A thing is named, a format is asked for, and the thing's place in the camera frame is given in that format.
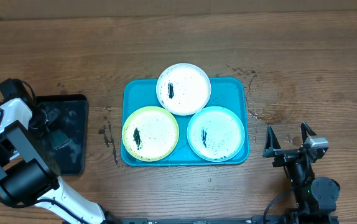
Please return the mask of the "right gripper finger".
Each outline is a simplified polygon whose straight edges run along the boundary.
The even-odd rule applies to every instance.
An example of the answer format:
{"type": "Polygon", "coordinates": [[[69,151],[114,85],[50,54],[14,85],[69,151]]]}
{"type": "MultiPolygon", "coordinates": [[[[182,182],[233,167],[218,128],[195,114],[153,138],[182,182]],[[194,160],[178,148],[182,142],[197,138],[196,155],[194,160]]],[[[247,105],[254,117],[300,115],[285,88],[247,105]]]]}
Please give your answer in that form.
{"type": "Polygon", "coordinates": [[[302,141],[304,144],[310,144],[313,137],[317,135],[306,122],[303,122],[300,125],[300,131],[302,134],[302,141]]]}
{"type": "Polygon", "coordinates": [[[267,127],[266,143],[264,146],[264,155],[274,155],[277,151],[281,151],[282,148],[276,138],[276,135],[271,126],[267,127]]]}

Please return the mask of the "green scrubbing sponge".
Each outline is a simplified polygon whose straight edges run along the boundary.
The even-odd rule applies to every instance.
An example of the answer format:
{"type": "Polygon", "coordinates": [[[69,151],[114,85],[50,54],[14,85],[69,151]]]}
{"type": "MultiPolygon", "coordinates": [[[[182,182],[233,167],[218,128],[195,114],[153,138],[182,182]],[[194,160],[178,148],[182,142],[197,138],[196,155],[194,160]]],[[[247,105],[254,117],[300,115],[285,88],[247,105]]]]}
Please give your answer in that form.
{"type": "Polygon", "coordinates": [[[50,140],[53,150],[55,151],[68,147],[72,142],[72,140],[60,129],[50,133],[50,140]]]}

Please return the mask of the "white plate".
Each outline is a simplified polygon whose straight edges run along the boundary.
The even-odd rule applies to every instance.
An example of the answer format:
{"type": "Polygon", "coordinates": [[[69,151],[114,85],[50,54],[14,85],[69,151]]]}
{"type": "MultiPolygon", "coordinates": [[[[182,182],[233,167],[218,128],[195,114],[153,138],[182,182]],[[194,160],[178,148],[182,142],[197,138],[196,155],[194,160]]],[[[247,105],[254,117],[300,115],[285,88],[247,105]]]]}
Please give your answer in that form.
{"type": "Polygon", "coordinates": [[[211,82],[200,67],[191,63],[177,63],[160,74],[156,95],[167,111],[187,116],[206,106],[211,96],[211,82]]]}

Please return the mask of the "yellow-green plate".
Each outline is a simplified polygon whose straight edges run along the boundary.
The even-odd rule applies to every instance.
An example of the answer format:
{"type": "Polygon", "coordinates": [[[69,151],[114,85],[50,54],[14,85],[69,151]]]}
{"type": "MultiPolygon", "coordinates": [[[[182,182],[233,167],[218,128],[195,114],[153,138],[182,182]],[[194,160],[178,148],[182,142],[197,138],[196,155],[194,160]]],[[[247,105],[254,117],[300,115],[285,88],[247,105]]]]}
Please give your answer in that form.
{"type": "Polygon", "coordinates": [[[144,162],[159,161],[176,147],[180,136],[177,120],[158,106],[145,106],[124,122],[122,140],[127,152],[144,162]]]}

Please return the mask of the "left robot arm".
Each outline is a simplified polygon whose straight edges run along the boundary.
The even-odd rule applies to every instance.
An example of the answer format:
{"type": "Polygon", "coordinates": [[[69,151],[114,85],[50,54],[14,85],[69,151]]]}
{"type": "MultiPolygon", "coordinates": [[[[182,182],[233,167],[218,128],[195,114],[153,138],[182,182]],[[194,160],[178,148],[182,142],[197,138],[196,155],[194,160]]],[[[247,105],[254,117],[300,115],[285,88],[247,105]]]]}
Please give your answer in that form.
{"type": "Polygon", "coordinates": [[[44,208],[65,223],[118,223],[63,179],[84,168],[86,97],[37,96],[16,78],[1,82],[0,91],[0,202],[44,208]]]}

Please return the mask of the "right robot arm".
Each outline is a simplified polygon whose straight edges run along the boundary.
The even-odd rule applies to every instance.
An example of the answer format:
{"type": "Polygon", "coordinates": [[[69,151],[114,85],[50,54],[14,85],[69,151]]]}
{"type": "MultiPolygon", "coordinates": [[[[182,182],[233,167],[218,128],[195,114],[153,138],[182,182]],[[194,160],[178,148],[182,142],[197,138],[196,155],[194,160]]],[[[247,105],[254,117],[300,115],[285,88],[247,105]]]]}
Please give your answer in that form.
{"type": "Polygon", "coordinates": [[[273,158],[273,167],[282,167],[291,188],[278,195],[266,207],[263,223],[338,223],[331,216],[336,210],[340,193],[337,181],[328,177],[316,177],[312,164],[321,159],[328,151],[329,142],[317,135],[303,122],[300,126],[302,144],[297,149],[283,150],[271,126],[267,127],[266,143],[262,156],[273,158]],[[295,208],[288,208],[280,217],[269,216],[269,209],[281,198],[293,193],[295,208]]]}

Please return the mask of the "black water tray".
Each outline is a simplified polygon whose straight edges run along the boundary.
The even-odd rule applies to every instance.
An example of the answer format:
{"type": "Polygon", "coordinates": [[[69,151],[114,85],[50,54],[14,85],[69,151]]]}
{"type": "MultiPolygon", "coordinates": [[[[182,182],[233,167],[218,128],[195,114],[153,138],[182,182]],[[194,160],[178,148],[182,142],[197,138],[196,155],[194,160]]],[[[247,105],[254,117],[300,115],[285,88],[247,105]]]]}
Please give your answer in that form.
{"type": "Polygon", "coordinates": [[[51,102],[59,109],[57,122],[51,131],[60,129],[72,142],[68,147],[53,150],[50,134],[35,137],[37,142],[49,152],[57,162],[62,175],[80,175],[85,168],[85,151],[88,127],[88,101],[85,95],[37,96],[37,105],[51,102]]]}

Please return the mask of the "light blue plate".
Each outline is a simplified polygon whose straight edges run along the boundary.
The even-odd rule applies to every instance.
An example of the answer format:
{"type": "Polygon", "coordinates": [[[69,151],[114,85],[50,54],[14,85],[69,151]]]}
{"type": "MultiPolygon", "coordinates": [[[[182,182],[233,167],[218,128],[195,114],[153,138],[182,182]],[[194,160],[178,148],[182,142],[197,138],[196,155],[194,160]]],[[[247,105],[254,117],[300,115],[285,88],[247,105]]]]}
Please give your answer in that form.
{"type": "Polygon", "coordinates": [[[241,151],[245,137],[241,119],[221,106],[209,106],[195,113],[187,127],[190,148],[209,162],[234,158],[241,151]]]}

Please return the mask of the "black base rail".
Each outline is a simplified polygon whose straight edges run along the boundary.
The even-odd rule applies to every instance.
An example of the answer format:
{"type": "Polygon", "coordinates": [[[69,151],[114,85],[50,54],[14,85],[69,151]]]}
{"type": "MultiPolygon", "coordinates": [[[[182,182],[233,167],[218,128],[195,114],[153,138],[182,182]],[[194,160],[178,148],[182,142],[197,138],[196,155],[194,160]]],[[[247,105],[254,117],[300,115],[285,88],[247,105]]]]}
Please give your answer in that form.
{"type": "Polygon", "coordinates": [[[280,216],[255,215],[251,218],[211,218],[211,219],[160,219],[148,220],[146,218],[122,218],[122,224],[285,224],[291,223],[280,216]]]}

